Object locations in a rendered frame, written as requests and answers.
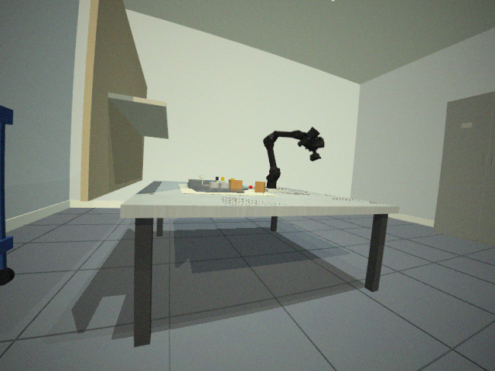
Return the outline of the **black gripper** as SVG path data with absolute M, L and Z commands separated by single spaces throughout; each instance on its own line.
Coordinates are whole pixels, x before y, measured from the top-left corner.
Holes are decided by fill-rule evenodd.
M 311 139 L 310 139 L 311 140 Z M 316 141 L 318 140 L 318 137 L 315 139 L 315 140 L 311 140 L 311 145 L 309 147 L 307 147 L 306 149 L 308 149 L 309 151 L 312 151 L 312 154 L 309 156 L 309 159 L 310 161 L 315 161 L 316 159 L 319 159 L 321 158 L 319 156 L 319 153 L 316 152 L 316 150 L 314 149 L 313 145 L 314 145 L 314 142 L 313 141 Z

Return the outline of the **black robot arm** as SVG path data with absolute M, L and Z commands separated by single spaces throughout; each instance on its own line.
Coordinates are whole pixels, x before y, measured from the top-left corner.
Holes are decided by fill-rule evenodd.
M 269 175 L 266 177 L 267 187 L 269 189 L 277 189 L 276 183 L 278 178 L 280 177 L 280 168 L 277 168 L 274 154 L 274 142 L 278 137 L 288 137 L 288 138 L 296 138 L 299 139 L 299 147 L 304 145 L 306 148 L 311 145 L 311 140 L 315 140 L 320 133 L 315 129 L 311 128 L 307 133 L 301 131 L 273 131 L 267 137 L 264 138 L 263 142 L 268 151 L 268 159 L 270 163 Z M 311 140 L 310 140 L 311 139 Z M 314 142 L 314 149 L 323 148 L 324 140 L 321 137 L 318 137 L 318 140 Z

